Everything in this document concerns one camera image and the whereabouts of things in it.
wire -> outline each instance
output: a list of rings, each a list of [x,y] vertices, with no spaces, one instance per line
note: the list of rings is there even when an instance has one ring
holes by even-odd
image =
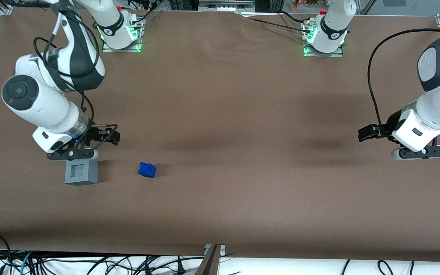
[[[93,104],[91,103],[91,101],[88,99],[88,97],[84,94],[84,91],[79,91],[78,89],[76,89],[76,87],[72,84],[70,84],[67,80],[63,79],[62,80],[63,83],[65,83],[66,85],[68,85],[69,87],[71,87],[72,89],[74,89],[76,92],[78,92],[83,98],[84,100],[87,102],[87,104],[89,105],[89,108],[91,109],[91,117],[89,118],[89,123],[86,126],[86,129],[84,130],[84,132],[81,134],[81,136],[79,136],[78,140],[77,140],[77,144],[79,144],[82,139],[84,138],[84,136],[88,133],[89,129],[91,128],[91,124],[93,123],[94,120],[94,108],[93,108]]]
[[[132,21],[131,23],[132,24],[135,24],[135,23],[139,23],[140,21],[142,21],[143,19],[145,19],[149,14],[150,14],[150,12],[152,12],[152,10],[154,10],[154,9],[150,9],[142,18],[140,18],[139,20],[137,20],[137,21]]]
[[[129,0],[129,2],[128,2],[128,5],[129,5],[129,6],[130,6],[130,3],[132,3],[133,6],[135,7],[135,9],[138,10],[138,7],[137,7],[137,5],[135,5],[135,2]]]
[[[86,275],[89,275],[91,273],[91,271],[93,271],[93,269],[95,269],[100,263],[102,263],[103,261],[105,261],[106,259],[108,259],[109,257],[103,257],[101,258],[101,260],[97,261],[91,268],[90,270],[88,270],[88,272],[86,273]]]
[[[0,239],[5,243],[6,246],[6,250],[8,251],[8,261],[9,261],[9,266],[10,266],[10,274],[12,269],[11,268],[16,268],[16,270],[19,272],[19,269],[13,264],[13,259],[11,258],[11,249],[9,247],[8,242],[6,241],[5,238],[3,238],[3,236],[0,235]]]
[[[346,273],[346,268],[349,265],[349,261],[351,261],[351,259],[347,260],[346,263],[344,264],[344,267],[342,268],[341,275],[344,275],[344,273]]]
[[[409,272],[409,275],[412,275],[412,273],[414,272],[414,264],[415,264],[415,261],[412,261],[412,263],[410,264],[410,272]]]
[[[433,28],[421,28],[421,29],[409,29],[409,30],[405,30],[405,31],[400,31],[398,33],[395,33],[393,35],[390,35],[389,37],[386,37],[383,41],[381,41],[373,50],[373,52],[371,53],[370,56],[370,60],[368,62],[368,88],[370,90],[370,94],[371,94],[371,99],[373,101],[374,104],[374,111],[376,112],[376,117],[378,119],[378,124],[380,127],[381,132],[383,133],[383,135],[389,140],[389,141],[393,141],[395,143],[397,143],[397,141],[395,141],[394,139],[392,139],[388,133],[383,129],[383,124],[381,123],[381,118],[379,116],[379,110],[378,110],[378,105],[376,103],[376,99],[374,98],[374,93],[372,90],[372,86],[371,86],[371,76],[370,76],[370,72],[371,72],[371,64],[372,64],[372,60],[374,57],[374,54],[376,53],[376,51],[379,49],[379,47],[381,47],[381,45],[383,45],[385,42],[387,42],[388,40],[390,40],[391,38],[400,36],[402,34],[407,34],[407,33],[413,33],[413,32],[440,32],[440,29],[433,29]]]
[[[383,260],[379,260],[378,261],[378,270],[380,271],[380,273],[382,275],[387,275],[386,273],[383,272],[383,270],[381,270],[381,263],[384,263],[386,265],[386,267],[388,268],[388,270],[390,271],[390,274],[393,275],[393,270],[391,270],[390,266],[388,265],[388,263],[386,263],[386,261]]]
[[[28,257],[30,257],[30,254],[32,254],[32,252],[28,252],[28,254],[26,254],[25,259],[23,259],[23,262],[21,263],[21,269],[19,270],[19,275],[23,275],[23,268],[25,267],[26,262],[28,261]]]
[[[304,20],[298,20],[298,19],[296,19],[295,17],[291,16],[291,14],[289,14],[288,12],[283,11],[283,10],[277,11],[276,13],[285,14],[285,15],[288,16],[291,20],[293,20],[293,21],[295,21],[295,22],[298,22],[298,23],[303,23],[303,21],[310,19],[310,18],[307,18],[307,19],[304,19]]]
[[[108,124],[107,126],[108,127],[114,126],[114,128],[110,130],[106,138],[104,138],[102,141],[100,141],[100,143],[98,143],[96,146],[93,147],[93,150],[96,150],[97,148],[101,147],[108,139],[112,137],[112,134],[114,134],[116,132],[116,129],[118,128],[118,124]]]
[[[300,28],[293,28],[293,27],[284,26],[284,25],[280,25],[280,24],[276,24],[276,23],[272,23],[272,22],[268,22],[268,21],[264,21],[264,20],[259,20],[259,19],[255,19],[255,18],[248,17],[248,19],[251,19],[251,20],[254,20],[254,21],[258,21],[258,22],[262,22],[262,23],[266,23],[266,24],[270,24],[270,25],[273,25],[273,26],[278,26],[278,27],[282,27],[282,28],[297,30],[297,31],[301,31],[301,32],[307,32],[307,33],[310,32],[309,30],[304,30],[304,29],[300,29]]]
[[[72,17],[72,16],[69,16],[69,14],[74,14],[76,16],[76,18]],[[98,44],[98,40],[96,39],[96,36],[94,35],[93,31],[88,26],[86,26],[82,21],[79,20],[80,17],[79,17],[78,14],[75,14],[73,12],[63,12],[63,15],[65,15],[68,19],[71,19],[72,21],[75,21],[78,24],[80,24],[81,26],[83,26],[84,29],[87,31],[87,33],[89,33],[91,35],[91,38],[93,39],[93,42],[94,42],[93,46],[94,46],[94,49],[96,50],[96,56],[94,58],[93,65],[89,69],[87,69],[84,73],[68,74],[68,73],[63,73],[63,72],[61,72],[59,70],[58,70],[58,73],[59,73],[59,75],[62,75],[62,76],[74,77],[74,78],[79,78],[79,77],[87,76],[88,74],[90,74],[94,70],[94,68],[96,68],[96,64],[98,64],[98,61],[99,61],[99,44]],[[52,35],[50,37],[50,41],[49,42],[51,43],[54,38],[55,38],[55,35]],[[45,45],[44,54],[43,54],[43,56],[45,58],[42,58],[42,61],[44,62],[44,65],[45,65],[46,68],[47,68],[47,65],[48,65],[48,61],[47,61],[47,52],[48,52],[48,50],[49,50],[49,43],[47,43],[47,45]]]

